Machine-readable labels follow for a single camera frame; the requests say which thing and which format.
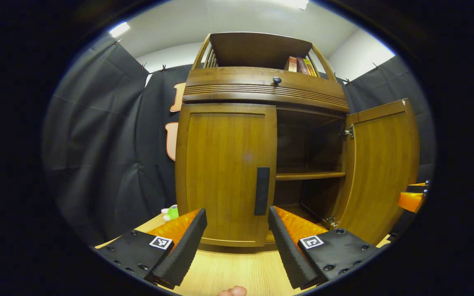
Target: cabinet hinge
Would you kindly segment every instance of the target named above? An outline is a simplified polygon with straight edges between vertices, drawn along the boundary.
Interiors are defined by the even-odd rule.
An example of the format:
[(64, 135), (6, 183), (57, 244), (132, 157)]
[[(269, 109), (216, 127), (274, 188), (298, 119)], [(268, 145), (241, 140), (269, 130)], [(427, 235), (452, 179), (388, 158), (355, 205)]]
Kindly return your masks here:
[(351, 124), (349, 126), (349, 129), (344, 129), (341, 133), (340, 136), (344, 137), (346, 139), (346, 136), (350, 136), (351, 139), (354, 138), (354, 130), (353, 130), (353, 125)]
[(328, 217), (325, 219), (326, 222), (328, 222), (330, 224), (330, 227), (332, 229), (336, 229), (337, 228), (337, 225), (339, 224), (340, 221), (335, 221), (335, 216), (332, 216), (332, 217)]

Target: orange object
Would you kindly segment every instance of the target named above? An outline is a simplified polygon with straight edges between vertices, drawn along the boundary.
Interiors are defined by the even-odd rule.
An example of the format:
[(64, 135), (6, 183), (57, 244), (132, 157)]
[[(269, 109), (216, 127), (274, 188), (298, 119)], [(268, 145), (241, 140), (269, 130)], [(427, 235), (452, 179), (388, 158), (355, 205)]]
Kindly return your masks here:
[(159, 227), (156, 227), (153, 230), (148, 231), (148, 234), (152, 234), (153, 236), (161, 236), (163, 238), (171, 238), (173, 240), (173, 243), (175, 244), (173, 246), (173, 249), (177, 246), (179, 243), (180, 239), (182, 236), (184, 236), (184, 233), (186, 230), (188, 230), (188, 227), (191, 225), (191, 222), (197, 214), (199, 213), (201, 209), (193, 210), (186, 215), (182, 215), (178, 217), (177, 219), (171, 220), (164, 225), (161, 225)]
[(401, 192), (398, 205), (406, 210), (416, 213), (422, 201), (423, 193)]
[(294, 215), (287, 210), (283, 210), (282, 208), (278, 208), (274, 206), (279, 218), (283, 221), (284, 227), (288, 231), (290, 238), (292, 238), (294, 244), (297, 246), (301, 254), (303, 251), (297, 245), (297, 242), (302, 238), (308, 238), (309, 236), (316, 236), (318, 234), (323, 234), (327, 232), (323, 227), (319, 227), (315, 225), (311, 221), (305, 220), (297, 215)]

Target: table surface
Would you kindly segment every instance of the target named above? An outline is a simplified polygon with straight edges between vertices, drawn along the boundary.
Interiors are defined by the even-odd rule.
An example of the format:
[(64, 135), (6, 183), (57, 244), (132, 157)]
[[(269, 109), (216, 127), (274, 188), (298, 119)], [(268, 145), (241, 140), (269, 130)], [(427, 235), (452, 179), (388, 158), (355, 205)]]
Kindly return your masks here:
[[(163, 214), (160, 214), (135, 229), (148, 232), (165, 223), (162, 217)], [(389, 243), (386, 238), (377, 247)], [(264, 247), (200, 244), (180, 287), (173, 290), (162, 288), (181, 295), (216, 296), (235, 285), (245, 287), (248, 290), (247, 296), (291, 296), (302, 291), (299, 288), (292, 289), (275, 244)]]

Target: green plush toy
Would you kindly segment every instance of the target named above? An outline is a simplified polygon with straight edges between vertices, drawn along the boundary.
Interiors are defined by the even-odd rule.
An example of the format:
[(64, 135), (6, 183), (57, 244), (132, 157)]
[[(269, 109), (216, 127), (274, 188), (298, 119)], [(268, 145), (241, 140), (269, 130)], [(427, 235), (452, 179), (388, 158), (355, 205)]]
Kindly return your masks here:
[(179, 217), (179, 210), (176, 204), (172, 205), (170, 208), (163, 208), (161, 212), (162, 214), (165, 214), (164, 220), (166, 222), (177, 219)]

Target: white wall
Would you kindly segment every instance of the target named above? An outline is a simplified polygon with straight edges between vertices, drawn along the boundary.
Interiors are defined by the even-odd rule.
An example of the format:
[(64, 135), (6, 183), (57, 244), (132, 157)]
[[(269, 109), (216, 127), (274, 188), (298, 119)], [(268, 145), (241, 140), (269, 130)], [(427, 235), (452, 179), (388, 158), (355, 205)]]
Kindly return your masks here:
[(359, 29), (327, 60), (336, 77), (354, 80), (393, 56), (395, 53), (382, 42)]
[[(193, 64), (202, 42), (189, 43), (169, 47), (160, 51), (152, 52), (137, 58), (140, 64), (144, 64), (149, 72), (166, 68)], [(318, 71), (325, 72), (323, 66), (313, 52), (310, 52)], [(339, 47), (327, 60), (337, 77), (354, 80), (357, 77), (374, 69), (374, 64), (380, 65), (392, 58), (395, 54), (382, 42), (374, 38), (368, 32), (359, 29), (343, 45)]]

